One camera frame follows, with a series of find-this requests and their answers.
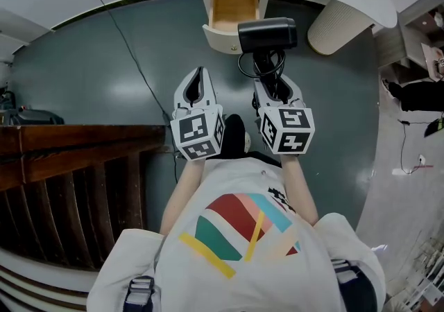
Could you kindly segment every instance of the wooden drawer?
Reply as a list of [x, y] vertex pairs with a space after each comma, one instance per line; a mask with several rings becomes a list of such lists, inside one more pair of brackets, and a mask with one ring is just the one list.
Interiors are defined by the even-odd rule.
[[259, 0], [210, 0], [208, 25], [203, 31], [208, 44], [228, 54], [242, 53], [237, 24], [259, 19]]

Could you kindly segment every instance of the buckle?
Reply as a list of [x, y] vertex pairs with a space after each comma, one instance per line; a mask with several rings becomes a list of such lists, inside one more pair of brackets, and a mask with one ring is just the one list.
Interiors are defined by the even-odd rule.
[[154, 279], [149, 276], [135, 277], [128, 287], [125, 304], [146, 306], [153, 293]]
[[336, 274], [352, 270], [350, 263], [344, 259], [332, 259], [332, 264]]

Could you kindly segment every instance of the wooden slat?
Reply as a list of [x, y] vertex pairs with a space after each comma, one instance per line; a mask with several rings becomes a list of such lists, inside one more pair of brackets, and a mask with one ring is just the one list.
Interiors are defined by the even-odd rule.
[[119, 196], [126, 185], [126, 160], [116, 158], [105, 163], [106, 197], [108, 199], [108, 212], [114, 241], [120, 236], [119, 224]]
[[22, 165], [19, 160], [0, 164], [0, 191], [22, 185]]
[[0, 246], [18, 254], [27, 254], [15, 225], [6, 191], [0, 191]]
[[164, 126], [148, 125], [45, 125], [22, 126], [23, 152], [66, 146], [162, 136]]
[[36, 259], [46, 260], [40, 240], [35, 232], [31, 215], [29, 214], [23, 186], [7, 190], [6, 195], [8, 196], [8, 202], [17, 231], [29, 255]]
[[146, 217], [148, 210], [146, 209], [146, 168], [148, 166], [148, 160], [152, 153], [141, 152], [139, 153], [139, 172], [140, 172], [140, 207], [142, 215], [142, 229], [148, 229], [148, 218]]
[[94, 167], [86, 168], [85, 178], [92, 227], [99, 244], [101, 257], [102, 259], [106, 259], [112, 247], [114, 247], [114, 237], [108, 209], [104, 165], [98, 164]]
[[25, 186], [26, 200], [42, 249], [51, 263], [67, 265], [68, 260], [54, 222], [44, 180]]
[[73, 266], [93, 268], [78, 215], [72, 173], [50, 177], [46, 187], [68, 262]]
[[0, 156], [20, 154], [18, 127], [0, 126]]
[[92, 227], [92, 214], [89, 209], [87, 183], [85, 179], [85, 170], [80, 169], [73, 172], [74, 188], [76, 190], [76, 201], [78, 215], [82, 225], [83, 234], [88, 246], [89, 255], [95, 268], [103, 265], [104, 259], [99, 251], [99, 243], [97, 241], [94, 229]]
[[140, 173], [140, 155], [134, 153], [126, 158], [126, 187], [119, 197], [119, 224], [121, 229], [143, 228], [145, 206], [142, 202], [145, 193], [142, 192]]
[[41, 157], [26, 157], [24, 160], [25, 181], [43, 180], [54, 175], [124, 157], [130, 153], [159, 148], [162, 144], [163, 139], [152, 137], [145, 140], [114, 143], [108, 146], [68, 150]]

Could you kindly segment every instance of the gray floor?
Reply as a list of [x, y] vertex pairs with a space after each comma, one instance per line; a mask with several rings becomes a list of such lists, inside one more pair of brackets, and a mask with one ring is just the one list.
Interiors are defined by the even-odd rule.
[[[390, 69], [383, 70], [381, 75], [395, 80]], [[419, 154], [424, 155], [426, 165], [433, 167], [400, 175], [404, 130], [398, 119], [430, 122], [441, 113], [403, 112], [382, 86], [380, 92], [375, 174], [357, 234], [375, 248], [386, 275], [387, 293], [395, 295], [406, 286], [405, 277], [417, 263], [415, 258], [425, 250], [424, 242], [430, 237], [444, 241], [444, 131], [424, 138], [427, 124], [406, 126], [402, 156], [405, 171], [418, 164]]]
[[[201, 26], [202, 0], [154, 0], [113, 10], [149, 83], [166, 110], [183, 76], [203, 65], [225, 114], [238, 113], [263, 150], [251, 107], [253, 84], [237, 57], [212, 50]], [[316, 133], [302, 167], [321, 215], [344, 214], [356, 227], [373, 170], [378, 127], [378, 80], [371, 31], [334, 55], [314, 53], [305, 40], [315, 10], [270, 1], [267, 17], [295, 19], [299, 45], [287, 51], [284, 73], [313, 109]], [[105, 13], [45, 35], [15, 58], [12, 90], [20, 105], [55, 112], [66, 123], [162, 124], [162, 116]], [[148, 221], [157, 230], [174, 186], [170, 155], [148, 170]], [[178, 164], [179, 172], [183, 162]]]

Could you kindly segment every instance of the black cable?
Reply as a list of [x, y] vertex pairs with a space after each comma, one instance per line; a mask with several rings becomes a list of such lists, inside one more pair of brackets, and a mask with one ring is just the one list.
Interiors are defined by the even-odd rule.
[[148, 87], [148, 89], [150, 89], [150, 92], [153, 95], [155, 102], [159, 105], [159, 108], [162, 111], [162, 117], [164, 119], [165, 125], [170, 130], [170, 133], [171, 133], [171, 143], [173, 144], [174, 178], [176, 179], [176, 184], [177, 184], [178, 183], [178, 176], [177, 176], [177, 170], [176, 170], [177, 169], [176, 145], [174, 144], [173, 130], [171, 129], [171, 125], [170, 125], [171, 119], [170, 119], [168, 113], [163, 108], [162, 104], [157, 99], [157, 96], [154, 94], [154, 91], [151, 89], [150, 85], [148, 84], [148, 81], [146, 81], [144, 72], [142, 71], [142, 68], [140, 67], [139, 61], [137, 60], [137, 58], [134, 56], [133, 52], [131, 51], [130, 45], [128, 44], [128, 41], [126, 40], [125, 35], [123, 34], [122, 30], [120, 29], [119, 25], [117, 24], [116, 19], [112, 15], [110, 9], [108, 9], [108, 7], [105, 5], [103, 0], [100, 0], [100, 2], [102, 3], [103, 7], [105, 8], [105, 10], [109, 14], [109, 16], [111, 16], [112, 22], [116, 26], [116, 29], [119, 31], [120, 36], [122, 36], [122, 39], [125, 42], [126, 48], [128, 49], [128, 52], [129, 52], [131, 58], [134, 60], [134, 63], [136, 64], [137, 70], [139, 71], [140, 75], [144, 79], [146, 86]]
[[284, 63], [285, 63], [285, 52], [280, 49], [277, 51], [272, 51], [269, 55], [269, 57], [273, 57], [275, 54], [277, 54], [277, 64], [275, 65], [275, 67], [270, 70], [270, 71], [266, 71], [266, 72], [261, 72], [259, 70], [259, 67], [257, 66], [257, 63], [255, 60], [253, 60], [253, 65], [254, 65], [254, 72], [255, 74], [251, 74], [251, 73], [247, 73], [246, 71], [244, 71], [244, 69], [242, 68], [241, 65], [241, 61], [242, 58], [245, 56], [246, 53], [242, 53], [238, 60], [237, 60], [237, 67], [239, 68], [239, 70], [241, 71], [241, 73], [245, 76], [248, 76], [249, 78], [253, 78], [253, 79], [258, 79], [258, 78], [262, 78], [264, 76], [267, 76], [269, 74], [275, 73], [275, 72], [279, 72], [278, 76], [280, 77], [282, 75], [282, 72], [284, 71]]
[[402, 124], [402, 128], [404, 128], [404, 140], [402, 141], [402, 147], [401, 147], [401, 160], [400, 160], [400, 162], [401, 162], [401, 169], [402, 169], [402, 171], [403, 171], [404, 173], [406, 173], [407, 175], [411, 175], [411, 174], [415, 173], [415, 172], [421, 167], [421, 162], [419, 162], [419, 166], [417, 166], [415, 169], [410, 170], [409, 172], [406, 172], [406, 171], [404, 170], [404, 167], [402, 166], [402, 152], [404, 151], [405, 139], [407, 138], [407, 134], [406, 134], [406, 132], [405, 132], [405, 126], [406, 126], [406, 124], [405, 124], [404, 122], [406, 122], [406, 121], [400, 121], [400, 123]]
[[404, 128], [404, 139], [402, 140], [401, 160], [400, 160], [400, 162], [401, 162], [401, 169], [402, 169], [402, 171], [403, 171], [404, 173], [406, 173], [407, 175], [411, 175], [411, 174], [415, 173], [415, 172], [421, 167], [421, 161], [419, 162], [419, 166], [417, 166], [415, 169], [413, 169], [413, 170], [411, 170], [411, 171], [409, 171], [409, 172], [406, 172], [406, 171], [404, 170], [404, 167], [402, 166], [402, 152], [404, 151], [405, 139], [407, 138], [407, 134], [406, 134], [406, 132], [405, 132], [405, 126], [406, 126], [406, 125], [411, 125], [412, 123], [413, 123], [413, 124], [416, 124], [416, 123], [426, 123], [426, 124], [429, 125], [430, 123], [433, 123], [433, 122], [435, 122], [435, 121], [436, 121], [436, 120], [434, 120], [434, 121], [432, 121], [432, 122], [410, 122], [410, 121], [401, 121], [401, 120], [398, 119], [398, 122], [401, 123], [401, 124], [402, 124], [402, 127]]

